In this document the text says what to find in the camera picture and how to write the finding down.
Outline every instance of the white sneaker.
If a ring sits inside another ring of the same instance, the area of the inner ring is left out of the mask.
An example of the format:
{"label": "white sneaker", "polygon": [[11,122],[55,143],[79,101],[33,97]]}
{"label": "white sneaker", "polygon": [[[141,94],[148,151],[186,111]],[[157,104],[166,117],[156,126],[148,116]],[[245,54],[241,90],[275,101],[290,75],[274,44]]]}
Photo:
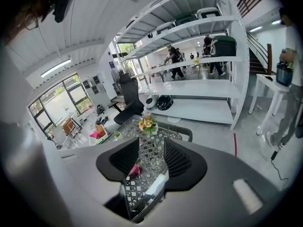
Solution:
{"label": "white sneaker", "polygon": [[267,132],[265,134],[265,141],[266,143],[270,146],[270,147],[274,147],[275,145],[271,142],[270,137],[271,137],[272,133],[271,132]]}

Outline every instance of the black cable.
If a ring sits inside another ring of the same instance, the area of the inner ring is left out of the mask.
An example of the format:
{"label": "black cable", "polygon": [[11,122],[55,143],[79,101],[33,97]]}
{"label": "black cable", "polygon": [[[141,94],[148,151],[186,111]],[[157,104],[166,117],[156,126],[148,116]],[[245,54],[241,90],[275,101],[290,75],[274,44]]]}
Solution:
{"label": "black cable", "polygon": [[281,181],[286,180],[286,182],[285,182],[285,184],[284,184],[284,186],[283,186],[283,188],[282,188],[282,190],[284,190],[284,188],[285,188],[285,186],[286,186],[286,184],[287,184],[287,182],[288,182],[288,178],[287,178],[287,177],[286,177],[286,178],[282,178],[281,175],[280,175],[280,172],[279,172],[278,168],[276,168],[275,164],[273,163],[273,160],[276,158],[276,156],[277,156],[278,152],[280,151],[280,149],[281,149],[281,148],[279,148],[278,151],[275,151],[274,154],[272,155],[272,157],[271,157],[271,164],[272,164],[272,165],[274,166],[274,168],[278,171],[278,175],[279,175],[280,180],[281,180]]}

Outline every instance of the white metal shelf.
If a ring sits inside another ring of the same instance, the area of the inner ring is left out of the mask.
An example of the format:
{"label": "white metal shelf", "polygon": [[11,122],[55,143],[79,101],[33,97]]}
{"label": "white metal shelf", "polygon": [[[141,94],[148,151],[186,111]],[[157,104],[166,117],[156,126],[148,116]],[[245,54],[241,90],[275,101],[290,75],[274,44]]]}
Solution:
{"label": "white metal shelf", "polygon": [[236,21],[234,16],[218,16],[198,19],[179,25],[149,39],[148,43],[137,47],[125,56],[122,61],[141,58],[169,44],[178,43],[187,39],[224,33],[233,21]]}
{"label": "white metal shelf", "polygon": [[174,99],[173,105],[168,110],[154,109],[149,112],[206,122],[228,124],[233,122],[226,100]]}
{"label": "white metal shelf", "polygon": [[238,98],[240,91],[229,80],[182,80],[150,84],[139,95],[179,95]]}
{"label": "white metal shelf", "polygon": [[240,56],[201,57],[201,58],[196,58],[194,60],[187,60],[187,61],[182,61],[179,63],[168,64],[166,66],[159,66],[154,69],[148,70],[148,71],[140,73],[138,75],[135,75],[132,78],[139,78],[139,77],[143,77],[146,75],[158,73],[160,71],[169,70],[169,69],[182,67],[182,66],[190,66],[190,65],[194,65],[194,64],[211,63],[211,62],[224,62],[224,61],[241,62],[241,61],[243,61],[243,59]]}
{"label": "white metal shelf", "polygon": [[163,0],[143,12],[119,36],[115,44],[136,43],[166,22],[182,14],[196,13],[199,9],[216,7],[217,0]]}

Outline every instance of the flower bouquet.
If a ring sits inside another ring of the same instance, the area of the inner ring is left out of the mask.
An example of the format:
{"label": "flower bouquet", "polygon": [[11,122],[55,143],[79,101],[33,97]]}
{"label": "flower bouquet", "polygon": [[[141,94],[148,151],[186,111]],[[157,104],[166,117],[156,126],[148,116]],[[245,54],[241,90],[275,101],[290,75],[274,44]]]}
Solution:
{"label": "flower bouquet", "polygon": [[151,117],[150,114],[146,114],[142,121],[139,122],[139,128],[142,131],[145,131],[146,134],[157,134],[158,124],[154,117]]}

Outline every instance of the black pants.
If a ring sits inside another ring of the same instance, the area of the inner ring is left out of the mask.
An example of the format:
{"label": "black pants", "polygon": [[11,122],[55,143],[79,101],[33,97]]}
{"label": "black pants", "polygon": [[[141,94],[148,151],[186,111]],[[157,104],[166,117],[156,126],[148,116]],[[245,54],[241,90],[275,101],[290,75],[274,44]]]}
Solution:
{"label": "black pants", "polygon": [[175,79],[175,76],[177,73],[178,73],[179,77],[181,77],[181,78],[184,77],[180,67],[173,68],[173,69],[171,69],[171,71],[172,71],[172,78],[174,78],[174,79]]}
{"label": "black pants", "polygon": [[213,72],[214,66],[216,67],[219,75],[221,75],[222,74],[222,69],[221,69],[221,66],[220,66],[220,64],[218,62],[212,62],[212,63],[210,63],[210,73]]}

